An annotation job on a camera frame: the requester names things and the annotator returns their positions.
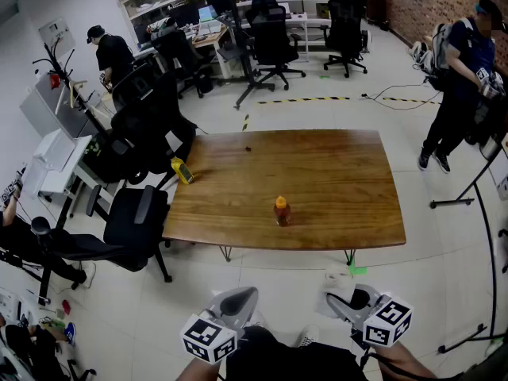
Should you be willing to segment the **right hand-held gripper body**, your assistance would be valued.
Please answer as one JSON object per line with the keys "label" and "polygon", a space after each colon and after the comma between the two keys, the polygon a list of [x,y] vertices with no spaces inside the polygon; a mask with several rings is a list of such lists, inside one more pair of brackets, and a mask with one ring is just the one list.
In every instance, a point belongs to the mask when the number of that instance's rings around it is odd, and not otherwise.
{"label": "right hand-held gripper body", "polygon": [[363,342],[380,347],[393,346],[411,326],[414,308],[389,294],[361,291],[360,295],[366,309]]}

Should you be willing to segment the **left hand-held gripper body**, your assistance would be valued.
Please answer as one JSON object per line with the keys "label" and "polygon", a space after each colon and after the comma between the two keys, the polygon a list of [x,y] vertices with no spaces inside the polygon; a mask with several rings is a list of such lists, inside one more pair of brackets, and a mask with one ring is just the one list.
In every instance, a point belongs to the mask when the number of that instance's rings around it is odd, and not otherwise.
{"label": "left hand-held gripper body", "polygon": [[194,358],[217,364],[238,349],[254,311],[229,315],[220,310],[192,314],[180,330],[183,349]]}

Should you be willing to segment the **white cloth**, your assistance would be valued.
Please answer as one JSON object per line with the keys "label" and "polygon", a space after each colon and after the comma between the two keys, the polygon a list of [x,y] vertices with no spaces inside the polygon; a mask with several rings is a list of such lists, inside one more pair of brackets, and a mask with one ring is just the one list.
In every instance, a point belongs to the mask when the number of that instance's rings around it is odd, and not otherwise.
{"label": "white cloth", "polygon": [[326,300],[328,293],[351,302],[356,281],[353,279],[347,264],[333,264],[329,266],[321,277],[318,288],[315,310],[328,318],[339,318]]}

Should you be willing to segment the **bottle with orange cap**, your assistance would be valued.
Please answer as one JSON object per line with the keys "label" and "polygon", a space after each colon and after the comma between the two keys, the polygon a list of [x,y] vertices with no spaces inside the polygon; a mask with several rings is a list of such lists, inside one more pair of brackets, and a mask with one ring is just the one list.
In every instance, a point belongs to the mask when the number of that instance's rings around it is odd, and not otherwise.
{"label": "bottle with orange cap", "polygon": [[279,226],[288,226],[291,220],[291,208],[283,196],[278,196],[275,200],[274,213],[276,222]]}

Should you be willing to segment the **person's right forearm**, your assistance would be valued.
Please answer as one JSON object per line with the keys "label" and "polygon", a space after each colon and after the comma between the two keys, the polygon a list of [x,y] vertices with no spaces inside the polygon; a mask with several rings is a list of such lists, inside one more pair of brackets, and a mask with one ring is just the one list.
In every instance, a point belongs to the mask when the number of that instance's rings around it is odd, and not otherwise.
{"label": "person's right forearm", "polygon": [[[436,375],[417,360],[400,341],[396,342],[391,347],[374,345],[374,351],[378,355],[385,357],[394,366],[404,371],[426,378],[437,378]],[[383,363],[379,363],[379,367],[383,381],[414,381],[411,378],[398,375]]]}

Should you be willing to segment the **yellow plastic bottle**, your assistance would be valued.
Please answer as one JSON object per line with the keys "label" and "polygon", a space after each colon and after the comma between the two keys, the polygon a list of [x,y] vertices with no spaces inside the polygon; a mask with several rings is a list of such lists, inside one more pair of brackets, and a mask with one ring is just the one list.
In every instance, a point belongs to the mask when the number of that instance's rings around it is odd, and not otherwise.
{"label": "yellow plastic bottle", "polygon": [[179,157],[174,156],[171,158],[171,167],[182,183],[191,184],[194,182],[194,175]]}

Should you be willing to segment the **person's right shoe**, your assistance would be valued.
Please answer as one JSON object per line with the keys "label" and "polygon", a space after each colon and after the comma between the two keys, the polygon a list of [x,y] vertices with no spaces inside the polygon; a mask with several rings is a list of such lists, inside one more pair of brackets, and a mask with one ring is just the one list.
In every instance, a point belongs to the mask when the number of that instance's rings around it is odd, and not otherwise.
{"label": "person's right shoe", "polygon": [[300,333],[296,348],[305,348],[311,344],[318,343],[320,336],[320,329],[317,325],[307,325]]}

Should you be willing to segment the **black curved floor stand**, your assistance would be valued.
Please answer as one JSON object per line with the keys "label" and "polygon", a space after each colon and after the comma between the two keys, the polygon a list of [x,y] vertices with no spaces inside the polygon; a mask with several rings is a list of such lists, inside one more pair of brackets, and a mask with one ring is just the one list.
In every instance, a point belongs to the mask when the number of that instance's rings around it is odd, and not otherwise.
{"label": "black curved floor stand", "polygon": [[494,242],[491,233],[491,226],[489,222],[489,218],[487,216],[487,210],[483,202],[483,198],[481,195],[481,191],[478,186],[479,179],[484,175],[487,169],[492,165],[497,155],[503,151],[502,147],[502,139],[492,139],[495,143],[495,149],[491,153],[490,157],[487,159],[487,163],[478,173],[478,175],[471,181],[471,183],[465,187],[463,192],[455,199],[449,200],[432,200],[429,203],[429,208],[435,210],[437,207],[445,207],[445,206],[458,206],[465,205],[470,206],[474,201],[479,203],[483,223],[485,225],[485,229],[487,232],[487,243],[489,246],[489,253],[491,259],[491,282],[492,282],[492,303],[491,303],[491,322],[490,326],[487,327],[483,323],[480,323],[477,326],[477,330],[465,337],[463,340],[456,342],[455,344],[451,344],[448,347],[443,344],[437,348],[438,355],[444,355],[452,350],[460,347],[461,345],[474,342],[474,341],[495,341],[497,339],[502,339],[505,333],[495,334],[495,323],[497,318],[497,301],[498,301],[498,284],[497,284],[497,270],[495,266],[495,252],[494,252]]}

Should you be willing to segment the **large black office chair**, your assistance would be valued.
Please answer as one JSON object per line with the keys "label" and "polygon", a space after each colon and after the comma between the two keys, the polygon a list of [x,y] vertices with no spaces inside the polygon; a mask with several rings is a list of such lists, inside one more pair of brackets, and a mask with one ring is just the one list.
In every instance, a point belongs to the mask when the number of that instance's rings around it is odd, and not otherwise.
{"label": "large black office chair", "polygon": [[145,63],[114,86],[112,99],[113,131],[132,145],[140,173],[164,175],[156,186],[163,188],[175,176],[171,159],[187,159],[197,129],[179,110],[174,74]]}

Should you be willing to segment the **white plastic box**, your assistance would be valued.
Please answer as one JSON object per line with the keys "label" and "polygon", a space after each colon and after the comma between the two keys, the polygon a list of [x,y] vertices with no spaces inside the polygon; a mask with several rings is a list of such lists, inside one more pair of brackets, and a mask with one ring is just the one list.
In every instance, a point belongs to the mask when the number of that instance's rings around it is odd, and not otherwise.
{"label": "white plastic box", "polygon": [[91,139],[91,135],[70,138],[62,129],[47,134],[23,173],[22,192],[30,198],[63,193]]}

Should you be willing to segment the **black coat rack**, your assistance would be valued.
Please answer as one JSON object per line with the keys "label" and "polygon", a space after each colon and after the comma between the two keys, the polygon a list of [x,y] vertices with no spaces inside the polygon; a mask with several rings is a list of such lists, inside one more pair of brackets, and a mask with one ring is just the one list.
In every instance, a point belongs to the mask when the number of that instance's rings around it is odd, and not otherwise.
{"label": "black coat rack", "polygon": [[67,72],[66,67],[61,67],[60,63],[56,59],[56,47],[60,42],[60,38],[57,38],[56,43],[50,48],[46,43],[44,43],[44,49],[47,52],[47,58],[41,58],[33,61],[33,64],[37,64],[39,62],[49,62],[51,64],[51,69],[48,71],[50,75],[57,75],[65,87],[69,90],[70,93],[70,105],[72,109],[77,109],[83,111],[87,116],[88,120],[92,123],[92,125],[97,129],[98,133],[105,139],[109,139],[109,135],[107,131],[104,129],[100,121],[94,116],[92,105],[89,105],[88,99],[84,99],[82,95],[79,93],[78,85],[83,85],[86,81],[74,81],[70,78],[70,72]]}

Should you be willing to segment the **pile of light bags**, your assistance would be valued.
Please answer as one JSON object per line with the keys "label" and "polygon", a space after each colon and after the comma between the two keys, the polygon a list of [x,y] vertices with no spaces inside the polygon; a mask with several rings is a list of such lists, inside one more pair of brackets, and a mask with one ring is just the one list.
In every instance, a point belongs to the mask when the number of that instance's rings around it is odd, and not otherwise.
{"label": "pile of light bags", "polygon": [[408,53],[417,68],[428,75],[434,72],[433,51],[427,43],[416,41],[413,46],[408,49]]}

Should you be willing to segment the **tall black floor stand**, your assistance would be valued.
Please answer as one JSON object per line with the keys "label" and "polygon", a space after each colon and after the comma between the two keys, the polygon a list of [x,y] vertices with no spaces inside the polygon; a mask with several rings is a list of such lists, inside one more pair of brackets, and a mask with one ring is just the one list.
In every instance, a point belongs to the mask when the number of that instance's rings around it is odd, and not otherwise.
{"label": "tall black floor stand", "polygon": [[220,80],[224,83],[247,83],[244,93],[236,100],[233,108],[239,110],[242,102],[253,90],[275,90],[274,83],[262,83],[255,80],[254,72],[251,66],[250,56],[247,49],[247,41],[244,38],[244,32],[241,26],[241,18],[238,13],[237,4],[234,0],[226,0],[229,5],[229,11],[222,16],[223,24],[231,32],[231,44],[225,48],[219,49],[219,55],[226,61],[239,60],[243,75],[239,77],[228,77]]}

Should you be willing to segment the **grey metal cabinet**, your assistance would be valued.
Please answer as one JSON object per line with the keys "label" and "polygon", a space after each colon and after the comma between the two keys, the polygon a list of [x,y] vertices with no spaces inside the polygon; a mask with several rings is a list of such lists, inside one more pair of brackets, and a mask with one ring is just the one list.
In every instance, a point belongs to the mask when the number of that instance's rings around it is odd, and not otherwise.
{"label": "grey metal cabinet", "polygon": [[51,75],[42,75],[20,105],[30,125],[44,137],[62,129],[70,137],[94,136],[98,133],[83,110],[71,108],[71,94],[64,83],[51,87]]}

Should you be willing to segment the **black mesh office chair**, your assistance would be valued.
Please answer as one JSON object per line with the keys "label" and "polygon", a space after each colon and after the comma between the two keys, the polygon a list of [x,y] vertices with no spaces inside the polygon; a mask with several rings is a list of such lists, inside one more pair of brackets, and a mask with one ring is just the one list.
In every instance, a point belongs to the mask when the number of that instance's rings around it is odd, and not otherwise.
{"label": "black mesh office chair", "polygon": [[341,64],[344,67],[344,77],[349,78],[349,66],[361,68],[364,74],[367,68],[360,64],[360,54],[364,49],[361,19],[363,11],[359,0],[329,0],[330,26],[323,25],[325,47],[338,55],[329,54],[329,60],[324,63],[325,71],[329,66]]}
{"label": "black mesh office chair", "polygon": [[304,71],[288,67],[289,63],[299,59],[298,42],[301,37],[287,32],[287,10],[284,6],[276,0],[253,0],[245,17],[254,39],[256,61],[260,65],[257,74],[261,76],[266,73],[259,80],[260,83],[277,75],[284,83],[284,90],[288,90],[290,86],[286,73],[306,77]]}

